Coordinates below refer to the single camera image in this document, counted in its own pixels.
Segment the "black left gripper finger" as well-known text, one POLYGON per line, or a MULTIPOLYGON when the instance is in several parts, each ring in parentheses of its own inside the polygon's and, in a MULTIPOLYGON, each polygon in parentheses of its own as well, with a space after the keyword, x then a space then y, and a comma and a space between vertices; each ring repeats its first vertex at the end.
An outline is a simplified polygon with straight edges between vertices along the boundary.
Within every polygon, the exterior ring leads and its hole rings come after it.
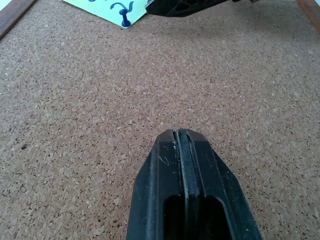
POLYGON ((262 240, 232 171, 209 141, 190 129, 176 132, 184 197, 185 240, 262 240))
POLYGON ((148 14, 162 17, 187 17, 228 0, 148 0, 148 14))
POLYGON ((135 178, 126 240, 182 240, 184 206, 179 147, 166 130, 135 178))

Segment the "green sticky note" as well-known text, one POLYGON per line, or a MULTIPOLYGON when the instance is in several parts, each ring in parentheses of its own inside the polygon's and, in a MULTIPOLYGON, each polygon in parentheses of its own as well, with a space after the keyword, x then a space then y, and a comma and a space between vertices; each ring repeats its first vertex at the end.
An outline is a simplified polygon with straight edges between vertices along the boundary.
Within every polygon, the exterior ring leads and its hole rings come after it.
POLYGON ((63 0, 88 13, 105 19, 115 25, 123 27, 123 17, 119 14, 122 9, 127 9, 127 19, 131 26, 143 17, 147 11, 145 9, 148 0, 63 0))

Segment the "blue pushpin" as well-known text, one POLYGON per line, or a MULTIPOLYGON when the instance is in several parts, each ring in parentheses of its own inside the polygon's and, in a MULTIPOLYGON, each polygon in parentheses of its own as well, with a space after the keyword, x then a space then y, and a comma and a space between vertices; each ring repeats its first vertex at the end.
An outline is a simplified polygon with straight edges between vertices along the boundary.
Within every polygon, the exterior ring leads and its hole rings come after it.
POLYGON ((128 28, 131 26, 131 22, 128 20, 127 18, 127 14, 128 14, 128 10, 127 9, 121 9, 119 11, 119 14, 122 16, 122 22, 121 22, 121 25, 124 27, 124 28, 128 28))

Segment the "cork board with wooden frame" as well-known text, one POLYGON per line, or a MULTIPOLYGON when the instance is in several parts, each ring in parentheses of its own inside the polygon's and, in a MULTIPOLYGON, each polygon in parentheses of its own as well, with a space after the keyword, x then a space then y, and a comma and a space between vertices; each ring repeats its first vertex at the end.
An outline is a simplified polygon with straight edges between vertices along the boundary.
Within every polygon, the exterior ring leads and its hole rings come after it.
POLYGON ((0 41, 0 240, 125 240, 156 137, 188 128, 266 240, 320 240, 320 34, 296 0, 123 29, 39 0, 0 41))

